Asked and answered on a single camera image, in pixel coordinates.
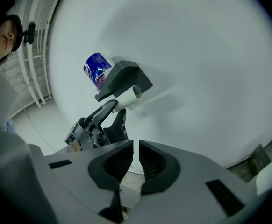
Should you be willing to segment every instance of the blue can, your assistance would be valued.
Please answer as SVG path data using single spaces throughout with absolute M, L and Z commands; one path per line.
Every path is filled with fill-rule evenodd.
M 97 90 L 100 91 L 105 81 L 105 72 L 110 68 L 112 66 L 101 53 L 94 53 L 86 61 L 83 70 L 97 87 Z

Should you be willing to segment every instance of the black slot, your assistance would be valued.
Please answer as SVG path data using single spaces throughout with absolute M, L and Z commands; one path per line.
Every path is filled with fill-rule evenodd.
M 206 185 L 229 217 L 244 207 L 220 180 L 206 182 Z
M 72 162 L 69 160 L 62 160 L 62 161 L 58 161 L 58 162 L 49 163 L 49 166 L 51 169 L 55 169 L 55 168 L 59 168 L 59 167 L 65 166 L 65 165 L 69 165 L 71 163 Z

